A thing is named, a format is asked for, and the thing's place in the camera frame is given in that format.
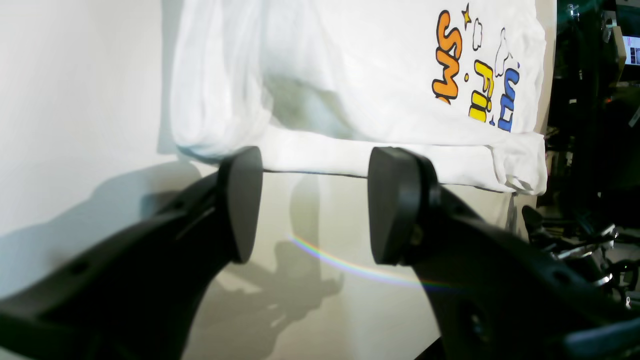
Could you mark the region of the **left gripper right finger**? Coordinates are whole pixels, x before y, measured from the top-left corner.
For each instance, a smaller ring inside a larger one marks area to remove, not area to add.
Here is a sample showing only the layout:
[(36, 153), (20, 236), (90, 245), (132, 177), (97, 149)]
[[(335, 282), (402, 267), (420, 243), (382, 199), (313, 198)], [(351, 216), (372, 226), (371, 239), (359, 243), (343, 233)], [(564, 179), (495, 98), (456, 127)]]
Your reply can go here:
[(447, 360), (637, 360), (639, 312), (563, 260), (487, 223), (430, 160), (370, 153), (372, 256), (417, 276)]

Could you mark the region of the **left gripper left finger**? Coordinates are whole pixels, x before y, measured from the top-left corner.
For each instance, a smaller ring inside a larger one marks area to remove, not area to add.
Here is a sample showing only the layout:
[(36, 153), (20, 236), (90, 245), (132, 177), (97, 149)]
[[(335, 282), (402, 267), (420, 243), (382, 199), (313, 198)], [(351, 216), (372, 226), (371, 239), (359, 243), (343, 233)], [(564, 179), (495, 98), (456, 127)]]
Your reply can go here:
[(178, 360), (215, 277), (254, 249), (263, 186), (257, 146), (149, 218), (3, 298), (1, 347), (35, 360)]

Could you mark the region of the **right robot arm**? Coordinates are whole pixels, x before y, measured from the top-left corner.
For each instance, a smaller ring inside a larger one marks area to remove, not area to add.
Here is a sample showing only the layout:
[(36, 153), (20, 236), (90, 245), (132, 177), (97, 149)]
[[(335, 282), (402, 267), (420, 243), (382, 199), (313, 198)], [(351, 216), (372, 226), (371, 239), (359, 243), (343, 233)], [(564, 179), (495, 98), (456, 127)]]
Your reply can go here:
[(567, 265), (613, 301), (639, 310), (639, 249), (615, 224), (594, 232), (546, 219), (530, 205), (521, 210), (529, 243)]

